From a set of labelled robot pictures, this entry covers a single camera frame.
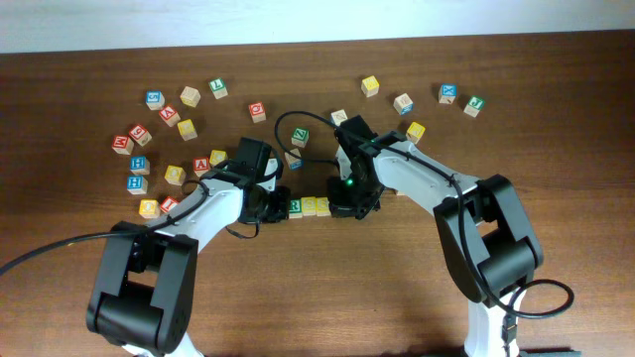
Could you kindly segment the yellow S block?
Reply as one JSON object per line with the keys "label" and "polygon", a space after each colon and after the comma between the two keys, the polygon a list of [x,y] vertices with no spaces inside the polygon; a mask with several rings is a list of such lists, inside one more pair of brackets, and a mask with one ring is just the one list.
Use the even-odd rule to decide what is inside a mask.
{"label": "yellow S block", "polygon": [[331,216],[329,201],[326,197],[317,198],[316,213],[317,216]]}
{"label": "yellow S block", "polygon": [[303,216],[314,216],[317,214],[317,198],[306,196],[301,198]]}

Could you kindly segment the green R block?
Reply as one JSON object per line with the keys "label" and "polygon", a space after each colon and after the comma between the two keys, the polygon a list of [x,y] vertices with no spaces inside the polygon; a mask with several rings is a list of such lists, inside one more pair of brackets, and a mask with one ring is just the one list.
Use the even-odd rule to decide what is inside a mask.
{"label": "green R block", "polygon": [[289,206],[289,218],[302,218],[303,216],[302,201],[300,199],[292,199]]}

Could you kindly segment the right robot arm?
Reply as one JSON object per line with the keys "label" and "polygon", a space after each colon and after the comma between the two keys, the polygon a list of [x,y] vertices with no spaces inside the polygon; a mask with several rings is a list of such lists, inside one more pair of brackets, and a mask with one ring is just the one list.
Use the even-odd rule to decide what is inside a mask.
{"label": "right robot arm", "polygon": [[450,276],[468,300],[465,356],[520,356],[518,321],[563,313],[574,293],[563,289],[563,305],[545,312],[521,310],[543,249],[511,181],[461,174],[423,154],[396,131],[372,132],[362,117],[334,129],[339,174],[327,182],[332,216],[365,218],[380,208],[385,189],[404,193],[435,219]]}

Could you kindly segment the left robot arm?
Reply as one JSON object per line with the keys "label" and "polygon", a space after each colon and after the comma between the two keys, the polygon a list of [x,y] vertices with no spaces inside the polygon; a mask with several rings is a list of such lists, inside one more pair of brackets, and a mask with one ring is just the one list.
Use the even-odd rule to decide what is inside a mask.
{"label": "left robot arm", "polygon": [[180,203],[144,225],[119,222],[107,235],[86,326],[135,356],[196,356],[188,335],[197,257],[220,231],[287,218],[290,192],[276,184],[280,155],[250,138],[234,158],[198,179]]}

